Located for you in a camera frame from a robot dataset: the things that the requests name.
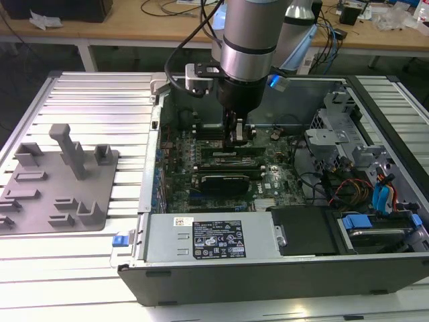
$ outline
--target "slotted aluminum platform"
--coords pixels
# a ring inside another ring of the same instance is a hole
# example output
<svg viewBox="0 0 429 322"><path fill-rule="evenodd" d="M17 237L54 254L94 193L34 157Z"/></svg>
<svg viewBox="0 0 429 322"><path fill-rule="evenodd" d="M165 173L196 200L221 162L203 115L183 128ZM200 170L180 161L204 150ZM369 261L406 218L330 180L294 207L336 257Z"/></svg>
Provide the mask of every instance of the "slotted aluminum platform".
<svg viewBox="0 0 429 322"><path fill-rule="evenodd" d="M418 162L429 173L427 110L401 83L393 83L385 76L358 76L358 79ZM368 121L362 123L374 144L381 144Z"/></svg>
<svg viewBox="0 0 429 322"><path fill-rule="evenodd" d="M149 131L151 74L64 73L49 78L0 153L0 189L20 141L56 149L50 125L71 123L84 146L102 138L121 153L104 230L0 237L2 321L427 321L429 279L395 294L142 307L110 267L112 237L136 227ZM126 261L130 248L119 248Z"/></svg>

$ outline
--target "screw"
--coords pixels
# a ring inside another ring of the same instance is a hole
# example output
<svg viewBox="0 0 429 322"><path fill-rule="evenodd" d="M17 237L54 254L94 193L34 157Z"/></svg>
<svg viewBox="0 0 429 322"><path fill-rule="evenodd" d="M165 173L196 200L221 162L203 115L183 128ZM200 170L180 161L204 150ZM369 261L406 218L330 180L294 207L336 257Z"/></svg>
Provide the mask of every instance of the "screw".
<svg viewBox="0 0 429 322"><path fill-rule="evenodd" d="M286 246L286 240L284 239L283 236L277 236L277 243L279 244L279 246L284 247Z"/></svg>

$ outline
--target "power supply label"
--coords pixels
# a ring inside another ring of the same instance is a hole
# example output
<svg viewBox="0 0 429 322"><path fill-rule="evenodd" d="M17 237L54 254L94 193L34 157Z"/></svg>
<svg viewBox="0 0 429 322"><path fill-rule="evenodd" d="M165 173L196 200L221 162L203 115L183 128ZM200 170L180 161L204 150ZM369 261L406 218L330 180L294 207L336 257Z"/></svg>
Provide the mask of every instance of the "power supply label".
<svg viewBox="0 0 429 322"><path fill-rule="evenodd" d="M197 260L246 257L241 220L194 221L192 237Z"/></svg>

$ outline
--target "3d printed holder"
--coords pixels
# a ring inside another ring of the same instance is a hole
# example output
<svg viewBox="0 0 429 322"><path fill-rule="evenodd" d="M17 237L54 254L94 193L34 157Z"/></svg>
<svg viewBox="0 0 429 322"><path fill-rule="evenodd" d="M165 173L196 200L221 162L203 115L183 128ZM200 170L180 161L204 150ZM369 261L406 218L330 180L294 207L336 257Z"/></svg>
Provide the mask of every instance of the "3d printed holder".
<svg viewBox="0 0 429 322"><path fill-rule="evenodd" d="M96 231L105 226L119 153L108 144L83 151L68 124L49 136L62 152L22 143L18 166L0 197L0 235Z"/></svg>

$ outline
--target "wooden workbench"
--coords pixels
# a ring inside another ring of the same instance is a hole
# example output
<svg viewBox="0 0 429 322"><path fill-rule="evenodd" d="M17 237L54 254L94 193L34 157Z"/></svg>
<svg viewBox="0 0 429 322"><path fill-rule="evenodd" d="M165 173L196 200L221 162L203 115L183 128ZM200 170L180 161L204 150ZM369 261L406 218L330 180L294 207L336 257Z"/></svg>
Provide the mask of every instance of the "wooden workbench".
<svg viewBox="0 0 429 322"><path fill-rule="evenodd" d="M145 10L163 14L158 7L159 2L160 0L149 2ZM334 28L348 32L341 52L380 56L429 56L429 37L410 28L381 32L371 21L357 22L354 26L339 24L339 16L331 13L334 9L329 10L328 7L334 3L335 0L325 0L322 9ZM91 45L174 47L199 23L199 19L195 17L152 17L141 12L141 4L142 0L114 0L113 8L104 23L63 21L63 28L46 31L39 30L28 20L9 19L8 22L25 41L78 46L87 71L97 69L90 50ZM173 4L168 8L181 11L191 6ZM17 38L2 21L0 41L17 42ZM325 43L326 38L319 31L312 41L309 54L316 53ZM210 48L210 40L200 32L189 47Z"/></svg>

